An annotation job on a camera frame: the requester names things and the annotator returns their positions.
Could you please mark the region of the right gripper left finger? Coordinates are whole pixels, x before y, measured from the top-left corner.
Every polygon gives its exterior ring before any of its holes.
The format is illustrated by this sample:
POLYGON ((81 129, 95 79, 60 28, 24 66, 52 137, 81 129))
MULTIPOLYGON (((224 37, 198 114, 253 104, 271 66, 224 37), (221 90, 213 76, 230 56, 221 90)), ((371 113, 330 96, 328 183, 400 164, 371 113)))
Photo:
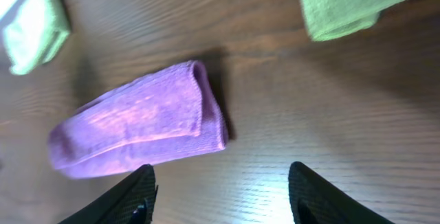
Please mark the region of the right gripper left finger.
POLYGON ((151 224, 157 190, 153 167, 143 165, 60 224, 151 224))

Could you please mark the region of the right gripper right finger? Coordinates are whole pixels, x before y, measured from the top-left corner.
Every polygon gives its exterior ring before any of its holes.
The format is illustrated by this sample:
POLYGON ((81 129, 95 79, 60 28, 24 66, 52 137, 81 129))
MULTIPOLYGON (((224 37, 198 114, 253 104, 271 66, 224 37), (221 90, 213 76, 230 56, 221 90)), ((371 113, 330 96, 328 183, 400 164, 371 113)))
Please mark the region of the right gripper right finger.
POLYGON ((295 224, 393 224, 299 161, 291 164, 288 182, 295 224))

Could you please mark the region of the purple cloth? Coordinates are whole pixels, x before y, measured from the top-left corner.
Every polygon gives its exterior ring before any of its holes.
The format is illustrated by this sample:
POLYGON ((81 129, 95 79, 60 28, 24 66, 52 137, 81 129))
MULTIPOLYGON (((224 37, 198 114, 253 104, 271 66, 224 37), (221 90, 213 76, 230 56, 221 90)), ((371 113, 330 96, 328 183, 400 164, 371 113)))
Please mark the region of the purple cloth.
POLYGON ((203 63, 189 60, 104 93, 49 134, 54 170, 73 179, 224 150, 228 130, 203 63))

